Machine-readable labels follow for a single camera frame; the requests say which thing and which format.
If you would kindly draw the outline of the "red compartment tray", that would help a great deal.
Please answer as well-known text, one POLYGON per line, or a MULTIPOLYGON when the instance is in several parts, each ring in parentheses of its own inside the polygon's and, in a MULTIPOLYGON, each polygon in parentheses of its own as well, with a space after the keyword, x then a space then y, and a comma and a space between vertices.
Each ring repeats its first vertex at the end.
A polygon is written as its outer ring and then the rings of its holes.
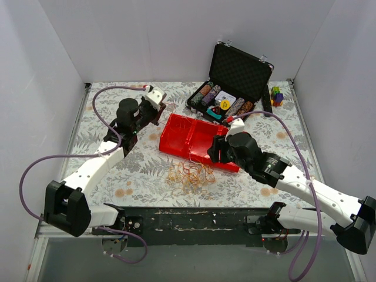
POLYGON ((225 135, 228 129, 222 125, 193 119, 172 113, 159 141, 159 150, 169 155, 193 162, 237 173, 239 167, 233 163, 212 163, 207 150, 215 135, 225 135))

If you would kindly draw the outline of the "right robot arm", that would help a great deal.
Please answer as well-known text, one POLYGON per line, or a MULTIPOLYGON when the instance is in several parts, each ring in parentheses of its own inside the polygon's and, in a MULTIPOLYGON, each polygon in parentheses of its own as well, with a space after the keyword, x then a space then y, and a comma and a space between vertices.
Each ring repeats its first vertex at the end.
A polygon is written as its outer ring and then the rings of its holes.
POLYGON ((317 231, 334 236, 341 246, 365 255, 375 234, 375 199, 359 199, 330 188, 317 180, 306 179, 304 173, 288 160, 262 151, 249 133, 216 135, 208 154, 213 163, 234 163, 255 181, 295 195, 315 207, 298 211, 286 204, 274 204, 266 218, 272 233, 284 229, 317 231))

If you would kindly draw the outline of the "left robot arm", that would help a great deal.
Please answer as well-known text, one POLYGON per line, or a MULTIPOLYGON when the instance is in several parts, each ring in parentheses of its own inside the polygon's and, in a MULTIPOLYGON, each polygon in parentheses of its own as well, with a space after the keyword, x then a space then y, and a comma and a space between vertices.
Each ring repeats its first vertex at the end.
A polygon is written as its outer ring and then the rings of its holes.
POLYGON ((95 156, 60 182, 48 184, 44 221, 74 237, 81 236, 88 228, 99 226, 104 226, 113 235, 124 231, 121 207, 109 203, 90 206, 87 199, 111 168, 130 153, 137 143, 137 133, 150 123, 159 124, 165 107, 163 102, 155 104, 146 98, 140 102, 133 98, 121 100, 116 118, 111 121, 95 156))

